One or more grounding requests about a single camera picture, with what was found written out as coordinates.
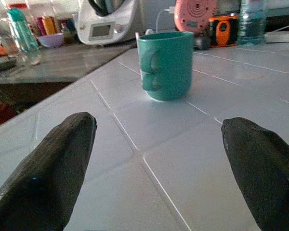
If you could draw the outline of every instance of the teal bottle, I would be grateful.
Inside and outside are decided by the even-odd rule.
[[[238,46],[263,43],[266,24],[266,0],[241,0]]]
[[[12,8],[8,11],[8,16],[21,49],[24,52],[37,51],[39,46],[31,34],[24,13],[18,8]]]

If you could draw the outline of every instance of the orange device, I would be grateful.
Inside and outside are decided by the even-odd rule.
[[[235,46],[237,40],[238,16],[215,16],[209,19],[211,46]]]
[[[217,0],[177,0],[174,22],[180,31],[200,34],[215,14]]]

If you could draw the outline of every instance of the white tiled countertop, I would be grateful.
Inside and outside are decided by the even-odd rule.
[[[141,88],[132,49],[0,127],[0,186],[68,115],[98,129],[66,231],[258,231],[232,174],[221,123],[241,116],[289,144],[289,43],[194,52],[174,102]]]

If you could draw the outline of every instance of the power strip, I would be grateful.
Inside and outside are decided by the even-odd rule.
[[[264,34],[266,43],[289,42],[289,31],[272,31]]]

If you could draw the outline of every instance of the appliance display screen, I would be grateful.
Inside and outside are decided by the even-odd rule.
[[[92,37],[107,36],[109,35],[109,31],[110,31],[110,25],[95,26],[93,28]]]

